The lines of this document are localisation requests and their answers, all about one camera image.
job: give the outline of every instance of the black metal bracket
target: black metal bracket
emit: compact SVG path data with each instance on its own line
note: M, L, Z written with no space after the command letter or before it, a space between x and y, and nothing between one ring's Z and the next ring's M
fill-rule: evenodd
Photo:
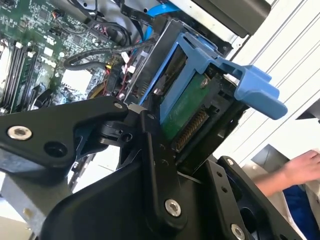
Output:
M107 120L123 120L127 114L123 103L108 96L2 116L0 170L41 183L59 182L77 157L98 152L98 143L93 150L87 141L95 128ZM29 129L31 137L11 138L8 131L14 126Z
M245 230L244 221L224 168L208 159L196 171L195 178L204 183L207 197L212 200L207 207L216 214L216 218L212 219L212 227L215 232L223 236L221 239L239 239L234 233L235 226L238 231L241 231L239 233L242 235L241 239L251 239Z
M232 158L222 156L217 164L225 170L237 202L237 211L240 211L246 229L255 239L301 239Z
M171 236L187 224L174 153L166 144L159 120L142 111L141 143L145 213L149 226Z
M130 19L142 22L146 25L152 26L154 17L136 9L133 9L125 4L124 0L118 1L121 13Z

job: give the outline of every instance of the hand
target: hand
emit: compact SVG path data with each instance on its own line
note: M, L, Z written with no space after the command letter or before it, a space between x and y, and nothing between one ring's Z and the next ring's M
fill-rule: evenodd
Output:
M310 150L287 162L281 169L290 186L320 179L320 154Z

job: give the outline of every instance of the ram slot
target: ram slot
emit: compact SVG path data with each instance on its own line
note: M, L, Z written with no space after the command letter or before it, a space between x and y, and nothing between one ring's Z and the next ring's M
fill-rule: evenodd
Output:
M14 102L12 106L12 111L14 112L21 112L28 109L29 106L29 100L31 97L31 87L34 84L35 79L32 78L34 74L34 69L36 65L38 54L34 54L31 59L28 60L28 62L25 64L26 66L23 68L23 76L21 76L20 82L24 85L23 92L20 92L21 97L17 99L16 102Z
M1 99L1 107L6 108L11 113L11 107L17 97L19 80L21 78L22 68L26 59L27 48L13 47L10 59L8 76L5 81L4 91Z

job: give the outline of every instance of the person's arm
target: person's arm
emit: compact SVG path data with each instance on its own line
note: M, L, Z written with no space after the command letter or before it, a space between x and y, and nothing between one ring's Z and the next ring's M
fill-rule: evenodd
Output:
M316 179L320 179L320 154L310 150L287 162L280 170L259 176L253 181L268 197L293 185Z

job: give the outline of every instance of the capacitor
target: capacitor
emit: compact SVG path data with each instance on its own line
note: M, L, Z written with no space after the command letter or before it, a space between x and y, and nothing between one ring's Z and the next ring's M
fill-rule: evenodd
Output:
M92 39L92 43L94 43L94 45L95 45L96 47L98 47L98 46L100 45L100 41L99 41L98 39L96 39L96 38L93 38L93 39Z

